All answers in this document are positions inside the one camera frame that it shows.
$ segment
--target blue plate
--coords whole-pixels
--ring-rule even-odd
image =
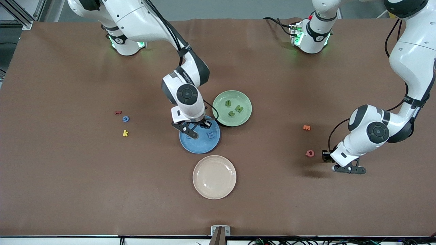
[[[192,139],[182,132],[179,133],[180,143],[182,143],[187,151],[195,154],[204,154],[213,150],[218,145],[221,137],[221,130],[216,121],[210,122],[212,123],[212,126],[209,129],[203,129],[200,126],[197,126],[194,129],[198,134],[197,139]]]

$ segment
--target green indicator light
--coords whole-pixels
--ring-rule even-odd
[[[304,33],[300,32],[300,34],[298,34],[298,36],[295,37],[295,45],[300,45],[301,44],[301,40],[303,39]]]
[[[325,41],[325,43],[324,43],[324,46],[327,45],[327,42],[328,42],[328,38],[329,38],[329,37],[330,37],[330,34],[327,35],[326,41]]]
[[[111,37],[109,37],[109,40],[110,40],[110,42],[112,43],[112,47],[113,47],[114,49],[116,49],[115,44],[113,43],[113,40],[112,40]]]

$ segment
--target green plate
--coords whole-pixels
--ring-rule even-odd
[[[250,99],[236,90],[228,90],[219,94],[215,98],[213,106],[219,113],[218,122],[229,127],[236,127],[245,123],[250,118],[252,111]],[[212,111],[214,116],[217,117],[216,111]]]

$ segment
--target black cable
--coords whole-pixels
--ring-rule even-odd
[[[250,245],[252,242],[256,242],[255,245],[257,245],[257,238],[254,239],[254,240],[249,241],[247,245]]]
[[[315,241],[315,240],[313,240],[313,239],[311,239],[311,238],[306,238],[306,239],[315,242],[316,245],[319,245],[317,241]]]
[[[350,243],[350,242],[348,242],[348,241],[346,241],[346,242],[337,242],[337,243],[334,243],[332,245],[340,245],[340,244],[346,245],[347,243]]]
[[[154,4],[150,1],[150,0],[145,0],[145,2],[148,4],[148,6],[150,6],[151,10],[153,10],[153,12],[159,17],[159,19],[162,21],[163,25],[167,28],[168,32],[170,33],[171,37],[174,40],[174,43],[177,46],[177,51],[180,51],[182,48],[180,46],[179,40],[176,38],[174,32],[172,31],[172,29],[170,28],[170,26],[168,25],[168,21],[160,14],[160,12],[157,10],[156,6],[154,6]],[[179,59],[179,65],[182,65],[183,63],[183,58],[180,57]]]
[[[402,24],[403,24],[403,21],[400,21],[400,25],[398,26],[397,41],[400,39],[400,32],[401,32],[401,25]]]
[[[390,36],[392,35],[392,32],[394,32],[394,29],[397,26],[399,21],[400,21],[400,19],[397,19],[397,22],[395,22],[395,25],[392,27],[391,31],[389,32],[389,34],[388,34],[388,36],[386,37],[386,40],[385,40],[385,52],[386,52],[386,55],[388,56],[388,58],[390,56],[390,54],[388,52],[388,40],[389,40]]]
[[[273,242],[272,240],[269,240],[269,239],[265,239],[265,241],[267,242],[267,243],[269,243],[269,245],[277,245],[275,242]]]
[[[346,121],[348,121],[348,120],[350,120],[349,118],[348,119],[345,119],[344,121],[342,121],[342,122],[340,122],[340,123],[338,123],[337,125],[336,125],[336,127],[331,131],[331,133],[330,133],[330,135],[328,136],[328,151],[331,153],[331,148],[330,148],[330,138],[331,138],[331,136],[333,135],[333,133],[335,132],[335,130],[342,124],[342,123],[344,123],[344,122],[346,122]]]
[[[209,120],[212,120],[212,121],[218,120],[219,113],[218,113],[217,109],[215,109],[215,107],[214,107],[213,105],[211,105],[209,102],[205,101],[204,99],[203,99],[203,101],[204,101],[206,104],[208,104],[210,107],[212,107],[212,109],[217,113],[217,117],[215,117],[214,119],[209,119]]]
[[[293,36],[293,37],[296,37],[296,36],[297,36],[296,34],[291,34],[291,33],[287,32],[287,31],[285,30],[285,28],[284,28],[284,27],[289,28],[289,25],[295,24],[296,22],[290,23],[289,25],[285,25],[285,24],[282,24],[282,22],[280,21],[279,18],[277,18],[276,20],[274,20],[274,19],[271,18],[271,17],[265,17],[265,18],[263,18],[262,20],[272,20],[272,21],[274,21],[274,23],[276,23],[277,25],[279,25],[279,26],[282,28],[282,30],[283,30],[286,34],[288,34],[289,36]]]
[[[392,35],[392,32],[394,32],[395,27],[397,26],[397,24],[398,24],[399,21],[400,21],[400,19],[397,19],[397,21],[395,22],[395,24],[394,24],[394,26],[392,27],[391,31],[389,32],[388,36],[386,37],[386,41],[385,41],[385,52],[386,52],[386,55],[388,56],[388,58],[389,58],[389,56],[390,56],[390,55],[389,55],[389,52],[388,52],[388,40],[389,40],[390,36]],[[402,23],[403,23],[403,21],[400,22],[400,25],[399,25],[399,27],[398,27],[397,41],[398,41],[398,39],[400,39],[400,32],[401,32],[401,25],[402,25]],[[408,88],[407,85],[406,85],[406,95],[407,95],[408,93],[409,93],[409,88]],[[388,109],[388,110],[386,110],[386,111],[390,112],[390,111],[392,111],[392,110],[395,110],[395,109],[398,108],[402,103],[403,103],[403,101],[401,101],[401,102],[398,103],[396,106],[394,106],[394,107],[392,107],[392,108],[390,108],[390,109]],[[344,122],[346,122],[346,121],[348,121],[348,120],[350,120],[350,119],[348,118],[348,119],[345,119],[344,121],[340,122],[340,123],[337,124],[336,127],[333,128],[333,130],[331,131],[331,133],[330,133],[330,135],[329,135],[329,137],[328,137],[328,150],[329,150],[330,153],[331,153],[331,148],[330,148],[330,139],[331,139],[331,136],[333,135],[333,133],[335,132],[335,130],[336,130],[336,129],[337,129],[337,128],[342,124],[342,123],[344,123]]]
[[[282,30],[283,30],[286,34],[288,34],[289,36],[293,36],[293,37],[296,37],[296,36],[297,36],[297,34],[292,34],[292,33],[287,32],[287,31],[285,30],[285,28],[283,27],[282,22],[280,22],[280,19],[279,19],[279,18],[277,18],[277,21],[279,22],[280,27],[282,28]]]
[[[263,18],[262,20],[272,20],[272,21],[274,21],[277,25],[282,25],[283,27],[289,27],[289,26],[287,26],[287,25],[284,25],[284,24],[279,23],[279,22],[278,22],[278,18],[277,18],[277,20],[275,20],[275,19],[273,19],[273,18],[271,18],[271,17],[265,17],[265,18]]]

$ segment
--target floor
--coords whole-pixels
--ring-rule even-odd
[[[156,7],[168,20],[189,20],[207,18],[261,19],[263,17],[290,18],[307,17],[312,11],[309,0],[159,0],[154,1]],[[53,0],[48,7],[45,21],[71,22],[95,21],[81,18],[69,8],[66,0]],[[343,18],[376,18],[385,7],[382,0],[372,2],[349,1],[341,7]],[[0,20],[10,19],[0,7]],[[17,43],[21,28],[0,26],[0,43]],[[0,68],[7,71],[14,54],[14,44],[0,44]]]

